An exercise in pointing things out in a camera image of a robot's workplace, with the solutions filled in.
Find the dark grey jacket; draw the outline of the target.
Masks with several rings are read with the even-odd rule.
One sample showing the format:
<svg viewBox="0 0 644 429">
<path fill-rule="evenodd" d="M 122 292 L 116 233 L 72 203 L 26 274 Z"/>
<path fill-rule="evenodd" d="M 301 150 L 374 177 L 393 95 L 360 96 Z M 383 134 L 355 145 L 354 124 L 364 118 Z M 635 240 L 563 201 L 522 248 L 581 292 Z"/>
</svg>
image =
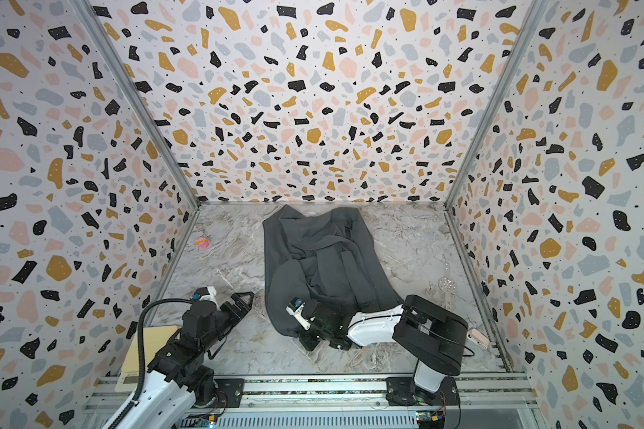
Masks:
<svg viewBox="0 0 644 429">
<path fill-rule="evenodd" d="M 338 207 L 319 216 L 304 216 L 285 206 L 262 226 L 264 302 L 279 334 L 296 337 L 302 330 L 286 312 L 294 299 L 316 300 L 344 316 L 403 303 L 384 272 L 359 209 Z"/>
</svg>

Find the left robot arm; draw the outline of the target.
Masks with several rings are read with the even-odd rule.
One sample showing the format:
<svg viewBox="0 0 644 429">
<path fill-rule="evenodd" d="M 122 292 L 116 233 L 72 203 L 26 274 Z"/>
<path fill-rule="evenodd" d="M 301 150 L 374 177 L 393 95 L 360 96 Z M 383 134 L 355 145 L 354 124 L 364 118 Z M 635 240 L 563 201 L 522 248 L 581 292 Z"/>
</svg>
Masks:
<svg viewBox="0 0 644 429">
<path fill-rule="evenodd" d="M 136 388 L 114 413 L 106 428 L 175 428 L 190 410 L 202 409 L 200 417 L 214 427 L 230 408 L 241 403 L 242 379 L 229 380 L 223 390 L 213 369 L 204 365 L 214 359 L 225 340 L 252 310 L 255 294 L 236 292 L 218 305 L 208 288 L 187 299 L 157 300 L 141 311 L 137 323 L 139 375 Z M 145 358 L 145 322 L 152 309 L 164 304 L 187 304 L 181 327 L 150 362 Z"/>
</svg>

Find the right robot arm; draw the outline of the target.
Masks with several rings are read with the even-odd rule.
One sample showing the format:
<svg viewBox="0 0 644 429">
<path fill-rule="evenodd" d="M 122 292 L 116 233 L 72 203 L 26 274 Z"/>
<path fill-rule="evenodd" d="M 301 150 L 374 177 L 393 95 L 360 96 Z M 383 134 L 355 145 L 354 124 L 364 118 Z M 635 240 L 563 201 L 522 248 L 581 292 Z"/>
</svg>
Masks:
<svg viewBox="0 0 644 429">
<path fill-rule="evenodd" d="M 467 322 L 417 295 L 408 296 L 393 309 L 354 316 L 344 316 L 335 307 L 317 300 L 293 299 L 286 313 L 302 327 L 299 340 L 308 351 L 321 341 L 337 350 L 396 343 L 416 357 L 411 380 L 386 380 L 386 400 L 391 406 L 444 406 L 447 395 L 442 390 L 443 382 L 460 375 L 463 360 L 475 355 L 466 345 Z"/>
</svg>

